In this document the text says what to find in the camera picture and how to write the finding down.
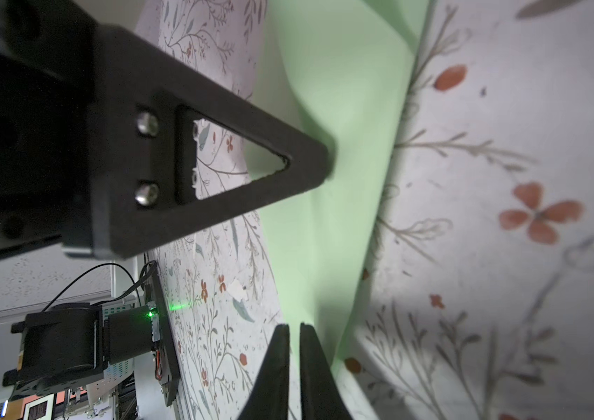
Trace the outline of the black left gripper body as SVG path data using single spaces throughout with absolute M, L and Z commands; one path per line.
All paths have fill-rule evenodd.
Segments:
M 0 260 L 62 239 L 84 168 L 96 28 L 72 1 L 0 1 Z

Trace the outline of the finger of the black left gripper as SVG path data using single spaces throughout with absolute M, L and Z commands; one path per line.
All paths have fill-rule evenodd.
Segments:
M 323 143 L 260 110 L 119 26 L 93 38 L 86 109 L 88 197 L 63 231 L 73 258 L 127 259 L 319 187 Z M 198 199 L 195 123 L 207 120 L 280 157 L 285 167 Z

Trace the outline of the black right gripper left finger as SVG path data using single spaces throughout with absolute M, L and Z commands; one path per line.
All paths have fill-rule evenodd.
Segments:
M 277 325 L 258 377 L 238 420 L 287 420 L 289 409 L 290 332 Z

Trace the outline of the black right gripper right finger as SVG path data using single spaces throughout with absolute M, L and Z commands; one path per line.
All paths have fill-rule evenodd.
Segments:
M 300 325 L 300 400 L 304 420 L 352 420 L 332 376 L 317 332 Z

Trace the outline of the light green paper sheet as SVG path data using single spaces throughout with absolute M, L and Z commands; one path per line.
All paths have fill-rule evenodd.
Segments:
M 262 208 L 279 305 L 329 361 L 349 323 L 430 5 L 271 1 L 252 101 L 327 150 L 323 184 Z

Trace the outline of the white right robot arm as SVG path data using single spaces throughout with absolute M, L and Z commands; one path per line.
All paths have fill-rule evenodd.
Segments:
M 180 369 L 169 319 L 156 304 L 104 316 L 102 306 L 69 304 L 30 313 L 12 324 L 21 337 L 20 367 L 4 373 L 13 400 L 86 386 L 110 365 L 151 353 L 155 378 L 170 406 L 179 390 Z M 300 326 L 300 403 L 304 419 L 349 419 L 320 340 L 311 325 Z M 241 419 L 289 416 L 290 328 L 277 325 Z

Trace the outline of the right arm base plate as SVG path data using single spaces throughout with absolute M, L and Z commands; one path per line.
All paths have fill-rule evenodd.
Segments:
M 178 352 L 168 315 L 169 305 L 160 282 L 160 269 L 155 260 L 146 263 L 140 279 L 144 281 L 147 315 L 152 322 L 154 356 L 153 377 L 160 385 L 166 407 L 176 401 L 181 381 Z

